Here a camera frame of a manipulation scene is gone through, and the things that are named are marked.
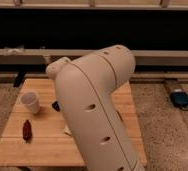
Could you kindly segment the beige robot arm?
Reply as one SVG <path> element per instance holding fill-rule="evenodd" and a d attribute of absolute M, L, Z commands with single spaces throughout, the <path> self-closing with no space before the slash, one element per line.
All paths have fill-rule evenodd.
<path fill-rule="evenodd" d="M 63 57 L 46 68 L 89 171 L 145 171 L 111 99 L 134 70 L 135 58 L 123 45 Z"/>

